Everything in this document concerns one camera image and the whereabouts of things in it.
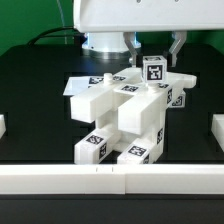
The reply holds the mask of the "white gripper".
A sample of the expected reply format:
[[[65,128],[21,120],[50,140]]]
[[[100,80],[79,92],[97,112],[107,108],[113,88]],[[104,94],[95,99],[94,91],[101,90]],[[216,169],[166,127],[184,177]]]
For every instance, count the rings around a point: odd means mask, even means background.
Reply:
[[[133,32],[174,31],[170,65],[190,30],[224,29],[224,0],[74,0],[74,25],[80,32],[124,32],[136,66]]]

